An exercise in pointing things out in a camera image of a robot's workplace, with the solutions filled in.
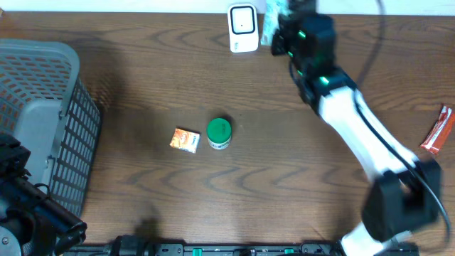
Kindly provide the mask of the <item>teal wipes packet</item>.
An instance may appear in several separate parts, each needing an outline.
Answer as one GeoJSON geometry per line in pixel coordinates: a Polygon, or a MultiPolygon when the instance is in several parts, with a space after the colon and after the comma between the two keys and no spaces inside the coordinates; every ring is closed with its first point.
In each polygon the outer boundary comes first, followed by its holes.
{"type": "Polygon", "coordinates": [[[278,29],[278,17],[280,14],[289,14],[288,0],[266,0],[266,12],[264,14],[262,37],[260,43],[262,46],[271,46],[275,31],[278,29]]]}

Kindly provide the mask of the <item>green lid jar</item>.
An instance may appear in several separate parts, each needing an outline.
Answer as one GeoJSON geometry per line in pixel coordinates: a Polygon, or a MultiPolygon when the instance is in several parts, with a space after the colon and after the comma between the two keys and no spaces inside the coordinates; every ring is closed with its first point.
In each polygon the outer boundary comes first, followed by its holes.
{"type": "Polygon", "coordinates": [[[206,129],[209,145],[217,150],[225,149],[232,139],[232,127],[223,118],[212,119],[206,129]]]}

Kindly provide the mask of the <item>orange small box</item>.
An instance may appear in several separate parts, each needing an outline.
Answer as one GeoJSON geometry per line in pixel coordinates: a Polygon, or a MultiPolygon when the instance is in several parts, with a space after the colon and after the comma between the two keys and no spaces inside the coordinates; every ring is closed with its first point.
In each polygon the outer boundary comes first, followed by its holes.
{"type": "Polygon", "coordinates": [[[199,133],[176,128],[171,138],[170,146],[174,149],[180,149],[195,154],[199,142],[199,133]]]}

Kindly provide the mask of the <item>red candy bar wrapper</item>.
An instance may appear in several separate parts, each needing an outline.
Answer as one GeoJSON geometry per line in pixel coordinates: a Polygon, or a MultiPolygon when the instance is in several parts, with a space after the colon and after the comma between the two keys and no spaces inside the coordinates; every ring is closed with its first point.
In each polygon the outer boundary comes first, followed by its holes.
{"type": "Polygon", "coordinates": [[[454,110],[448,105],[442,105],[437,121],[419,147],[431,154],[438,154],[448,139],[453,126],[454,110]]]}

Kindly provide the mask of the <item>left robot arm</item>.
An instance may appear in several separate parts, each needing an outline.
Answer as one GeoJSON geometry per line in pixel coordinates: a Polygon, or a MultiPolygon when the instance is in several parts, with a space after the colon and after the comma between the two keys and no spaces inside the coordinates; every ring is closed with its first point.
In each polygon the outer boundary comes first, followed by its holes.
{"type": "Polygon", "coordinates": [[[158,255],[160,246],[132,235],[107,245],[86,245],[87,224],[28,181],[31,152],[1,135],[2,255],[158,255]]]}

